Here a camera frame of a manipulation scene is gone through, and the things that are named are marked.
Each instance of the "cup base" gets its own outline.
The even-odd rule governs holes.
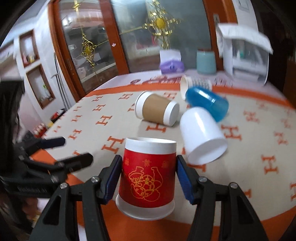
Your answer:
[[[115,199],[117,208],[125,215],[142,221],[153,221],[169,216],[175,209],[175,201],[161,207],[137,207],[124,201],[118,194]]]

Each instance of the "white tablecloth with red print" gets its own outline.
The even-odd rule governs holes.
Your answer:
[[[186,74],[198,76],[193,70]],[[150,90],[177,101],[180,119],[189,108],[180,96],[180,76],[162,76],[152,71],[115,77],[82,98],[48,130],[45,138],[63,136],[66,145],[40,151],[34,158],[52,163],[91,153],[93,165],[70,175],[68,182],[73,185],[98,175],[115,154],[123,155],[126,137],[175,140],[177,154],[185,157],[178,122],[173,127],[165,127],[137,119],[134,113],[138,95]],[[296,213],[295,110],[271,84],[262,86],[234,80],[223,72],[199,77],[210,79],[213,91],[229,101],[228,114],[218,123],[229,146],[216,161],[194,167],[200,175],[215,183],[238,183],[262,221],[270,241],[277,241]],[[140,240],[139,237],[141,240],[186,240],[196,207],[185,200],[178,179],[174,199],[174,212],[165,220],[151,222],[126,217],[111,201],[103,207],[111,240]],[[220,203],[217,202],[213,240],[217,240],[220,214]]]

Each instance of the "blue cup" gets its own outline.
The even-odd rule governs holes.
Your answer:
[[[215,74],[217,72],[215,53],[198,50],[196,53],[196,69],[199,74]]]
[[[185,95],[191,107],[205,108],[216,122],[221,121],[228,111],[228,101],[207,89],[193,86],[186,91]]]

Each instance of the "brown cup sleeve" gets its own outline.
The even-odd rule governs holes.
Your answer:
[[[150,95],[143,105],[143,118],[146,121],[163,125],[165,109],[171,101],[156,94]]]

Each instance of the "ceiling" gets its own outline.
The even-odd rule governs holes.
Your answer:
[[[15,25],[27,19],[36,17],[46,1],[47,0],[37,0],[27,11],[24,12],[23,15],[19,17],[19,19],[15,22]]]

